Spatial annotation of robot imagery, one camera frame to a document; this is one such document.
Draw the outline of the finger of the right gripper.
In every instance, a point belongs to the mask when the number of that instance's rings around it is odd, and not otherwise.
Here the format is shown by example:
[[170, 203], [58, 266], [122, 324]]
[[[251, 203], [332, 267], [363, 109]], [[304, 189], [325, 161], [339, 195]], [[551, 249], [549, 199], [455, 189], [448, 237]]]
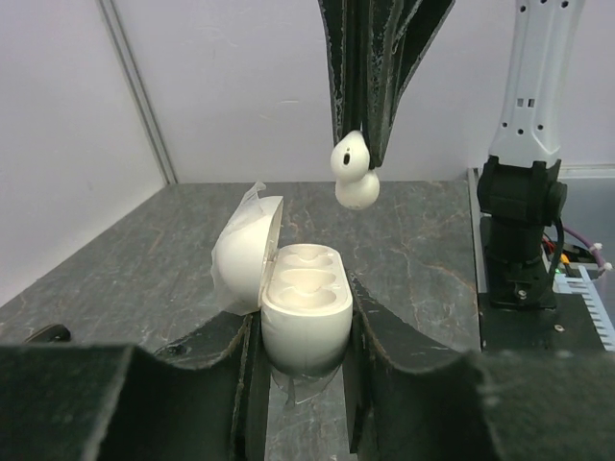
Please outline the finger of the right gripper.
[[338, 143], [360, 131], [366, 117], [366, 38], [369, 3], [323, 0], [318, 3], [328, 60], [332, 139]]
[[358, 115], [371, 168], [382, 166], [406, 87], [454, 4], [453, 0], [362, 3]]

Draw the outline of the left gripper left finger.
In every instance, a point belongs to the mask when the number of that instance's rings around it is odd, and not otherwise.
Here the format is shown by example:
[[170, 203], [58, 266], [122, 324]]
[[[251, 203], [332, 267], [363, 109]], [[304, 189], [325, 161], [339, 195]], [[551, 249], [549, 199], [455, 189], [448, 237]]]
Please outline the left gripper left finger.
[[256, 313], [220, 313], [156, 353], [1, 349], [5, 460], [260, 460], [268, 403]]

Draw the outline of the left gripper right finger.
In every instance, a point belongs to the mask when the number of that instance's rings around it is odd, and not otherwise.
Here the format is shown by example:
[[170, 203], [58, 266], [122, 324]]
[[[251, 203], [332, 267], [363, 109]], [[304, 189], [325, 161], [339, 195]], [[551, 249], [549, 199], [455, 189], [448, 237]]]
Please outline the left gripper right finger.
[[357, 276], [348, 281], [343, 382], [359, 459], [613, 458], [611, 352], [458, 352], [396, 316]]

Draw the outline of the white earbud charging case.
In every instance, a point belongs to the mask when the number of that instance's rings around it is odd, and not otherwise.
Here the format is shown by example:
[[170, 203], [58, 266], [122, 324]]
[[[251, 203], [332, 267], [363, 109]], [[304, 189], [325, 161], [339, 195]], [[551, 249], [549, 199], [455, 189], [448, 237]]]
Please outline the white earbud charging case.
[[279, 243], [283, 197], [262, 196], [255, 182], [211, 252], [219, 309], [259, 313], [265, 351], [290, 376], [324, 376], [342, 361], [353, 295], [340, 253], [310, 243]]

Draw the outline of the white earbud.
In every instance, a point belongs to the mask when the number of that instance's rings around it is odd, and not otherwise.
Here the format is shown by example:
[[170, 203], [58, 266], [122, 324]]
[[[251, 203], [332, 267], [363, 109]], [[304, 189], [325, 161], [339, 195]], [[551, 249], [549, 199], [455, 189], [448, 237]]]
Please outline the white earbud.
[[336, 200], [344, 207], [362, 210], [380, 195], [380, 181], [370, 168], [370, 153], [360, 131], [347, 133], [332, 149]]

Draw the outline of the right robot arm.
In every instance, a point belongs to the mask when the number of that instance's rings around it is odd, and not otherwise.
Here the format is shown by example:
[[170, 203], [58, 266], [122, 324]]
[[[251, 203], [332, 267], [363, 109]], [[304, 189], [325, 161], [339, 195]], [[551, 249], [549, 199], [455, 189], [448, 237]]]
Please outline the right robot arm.
[[[323, 1], [335, 197], [364, 209], [379, 197], [398, 106], [452, 9], [449, 1]], [[490, 303], [551, 309], [556, 268], [542, 260], [545, 228], [560, 227], [558, 109], [583, 3], [519, 1], [504, 104], [477, 186]]]

